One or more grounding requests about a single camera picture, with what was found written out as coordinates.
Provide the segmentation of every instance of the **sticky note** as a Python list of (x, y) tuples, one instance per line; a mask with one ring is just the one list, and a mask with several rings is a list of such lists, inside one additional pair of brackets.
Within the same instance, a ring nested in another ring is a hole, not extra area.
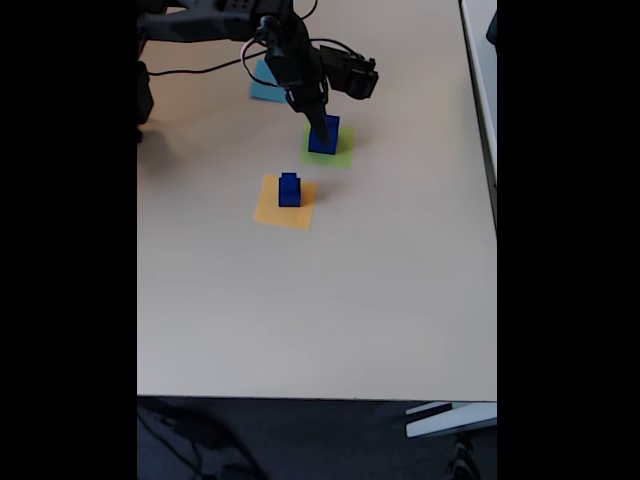
[[(270, 83), (278, 83), (273, 77), (269, 65), (263, 59), (258, 60), (256, 63), (256, 71), (254, 73), (258, 80)], [(271, 102), (287, 103), (287, 99), (284, 93), (284, 88), (269, 87), (267, 85), (261, 85), (255, 81), (251, 81), (251, 89), (249, 90), (249, 96), (251, 98), (259, 98), (260, 100), (269, 100)]]
[(264, 176), (253, 220), (258, 223), (267, 223), (279, 227), (309, 230), (318, 185), (314, 182), (302, 180), (302, 201), (299, 207), (278, 206), (278, 185), (278, 175)]
[(309, 151), (309, 132), (311, 126), (307, 123), (304, 130), (300, 163), (311, 163), (324, 167), (350, 169), (353, 161), (353, 127), (341, 127), (338, 131), (338, 149), (335, 155), (312, 153)]

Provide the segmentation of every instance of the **dark floor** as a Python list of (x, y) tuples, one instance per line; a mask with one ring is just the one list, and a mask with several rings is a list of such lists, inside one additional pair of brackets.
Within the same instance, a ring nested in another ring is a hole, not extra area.
[[(249, 449), (269, 480), (445, 480), (452, 435), (409, 440), (396, 406), (321, 400), (164, 399), (206, 413)], [(195, 463), (191, 445), (141, 410), (149, 426)], [(497, 478), (496, 428), (471, 433), (482, 480)], [(201, 450), (202, 470), (229, 458)], [(138, 422), (140, 480), (190, 480), (191, 471)]]

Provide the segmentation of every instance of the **wire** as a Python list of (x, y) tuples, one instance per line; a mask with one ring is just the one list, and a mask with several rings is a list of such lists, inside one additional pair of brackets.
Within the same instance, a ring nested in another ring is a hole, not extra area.
[(310, 42), (327, 42), (327, 43), (334, 43), (336, 45), (341, 46), (342, 48), (344, 48), (347, 52), (349, 52), (351, 55), (355, 55), (358, 58), (364, 58), (363, 55), (360, 55), (358, 52), (356, 52), (355, 50), (353, 50), (351, 47), (348, 47), (347, 45), (345, 45), (342, 42), (339, 42), (337, 40), (334, 40), (333, 38), (310, 38), (309, 39)]
[(316, 8), (318, 7), (318, 0), (316, 0), (315, 2), (313, 2), (313, 7), (311, 8), (311, 10), (309, 11), (309, 13), (307, 13), (304, 17), (301, 18), (301, 20), (306, 20), (307, 18), (309, 18), (311, 15), (313, 15), (313, 12), (316, 11)]
[[(205, 475), (200, 471), (200, 468), (196, 467), (195, 465), (193, 465), (189, 460), (187, 460), (186, 458), (184, 458), (180, 453), (178, 453), (178, 451), (173, 448), (171, 446), (171, 444), (169, 442), (167, 442), (164, 438), (162, 438), (160, 436), (159, 433), (155, 432), (154, 430), (151, 429), (151, 427), (149, 427), (149, 425), (147, 425), (147, 422), (145, 422), (142, 417), (140, 416), (139, 412), (136, 412), (136, 415), (138, 415), (138, 420), (140, 420), (140, 423), (142, 424), (142, 426), (144, 427), (144, 429), (149, 432), (149, 435), (151, 435), (153, 438), (155, 438), (156, 440), (158, 440), (162, 445), (164, 445), (171, 453), (173, 453), (175, 455), (175, 457), (180, 460), (182, 463), (184, 463), (187, 467), (189, 467), (189, 469), (196, 475), (199, 475), (203, 478), (206, 479), (210, 479), (210, 480), (215, 480), (215, 477), (210, 476), (210, 475)], [(197, 452), (197, 449), (195, 447), (195, 445), (192, 444), (192, 448), (194, 449), (194, 452)], [(201, 464), (202, 463), (202, 459), (200, 457), (200, 452), (198, 453), (198, 462)]]
[[(250, 58), (259, 57), (260, 55), (264, 55), (265, 53), (267, 53), (266, 50), (262, 50), (257, 53), (252, 53), (251, 55), (248, 55), (246, 57), (246, 60), (249, 60)], [(223, 63), (222, 65), (217, 65), (211, 68), (205, 68), (204, 70), (167, 70), (166, 72), (157, 72), (157, 73), (149, 72), (149, 75), (152, 77), (161, 77), (162, 75), (173, 75), (174, 73), (191, 73), (196, 75), (200, 73), (215, 72), (216, 70), (220, 70), (221, 68), (228, 67), (230, 65), (235, 65), (236, 63), (240, 63), (240, 62), (241, 62), (241, 59), (236, 58), (235, 60), (231, 60), (230, 62)]]
[[(311, 15), (313, 15), (313, 12), (316, 11), (316, 8), (318, 8), (318, 0), (315, 0), (315, 2), (313, 3), (313, 7), (311, 7), (311, 10), (309, 11), (309, 13), (307, 13), (304, 17), (302, 17), (301, 20), (306, 20)], [(252, 53), (251, 55), (248, 55), (245, 58), (245, 60), (249, 60), (251, 58), (259, 57), (260, 55), (264, 55), (265, 53), (267, 53), (266, 50), (262, 50), (262, 51), (257, 52), (257, 53)], [(148, 73), (149, 73), (149, 76), (151, 76), (151, 77), (162, 77), (163, 75), (174, 75), (176, 73), (189, 73), (189, 74), (192, 74), (192, 75), (200, 75), (202, 73), (215, 72), (216, 70), (220, 70), (221, 68), (229, 67), (231, 65), (235, 65), (236, 63), (240, 63), (241, 61), (242, 61), (242, 58), (239, 58), (239, 59), (231, 60), (230, 62), (227, 62), (227, 63), (223, 63), (221, 65), (216, 65), (215, 67), (205, 68), (204, 70), (184, 70), (184, 69), (181, 69), (181, 70), (167, 70), (165, 72), (148, 72)]]
[(251, 47), (251, 45), (253, 45), (254, 43), (257, 43), (257, 39), (256, 37), (253, 37), (251, 40), (247, 41), (242, 48), (240, 49), (240, 60), (242, 61), (242, 66), (244, 67), (244, 69), (247, 71), (247, 74), (251, 77), (251, 79), (256, 82), (259, 83), (260, 85), (266, 85), (267, 87), (275, 87), (278, 88), (279, 86), (271, 83), (271, 82), (265, 82), (264, 80), (260, 80), (256, 77), (253, 76), (253, 73), (251, 73), (251, 71), (249, 70), (249, 67), (247, 67), (247, 59), (245, 57), (247, 50), (249, 49), (249, 47)]

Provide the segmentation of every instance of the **table surface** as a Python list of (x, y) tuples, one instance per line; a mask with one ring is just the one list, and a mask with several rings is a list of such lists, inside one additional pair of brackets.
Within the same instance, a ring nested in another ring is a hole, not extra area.
[[(371, 99), (330, 93), (351, 170), (301, 165), (304, 116), (249, 99), (239, 65), (152, 79), (138, 394), (496, 400), (497, 241), (459, 7), (370, 5), (320, 0), (305, 22), (377, 61)], [(150, 42), (143, 60), (206, 68), (240, 46)], [(309, 231), (253, 221), (263, 176), (285, 171), (318, 183)]]

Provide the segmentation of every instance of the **light blue square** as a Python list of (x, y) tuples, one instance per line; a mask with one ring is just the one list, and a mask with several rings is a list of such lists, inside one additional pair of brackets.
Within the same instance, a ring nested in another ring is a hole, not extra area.
[[(273, 78), (271, 70), (267, 63), (260, 59), (256, 63), (255, 77), (263, 82), (277, 83)], [(280, 87), (268, 87), (266, 85), (260, 85), (259, 83), (251, 81), (251, 90), (249, 90), (249, 96), (251, 98), (259, 98), (260, 100), (269, 100), (271, 102), (287, 103), (284, 88)]]

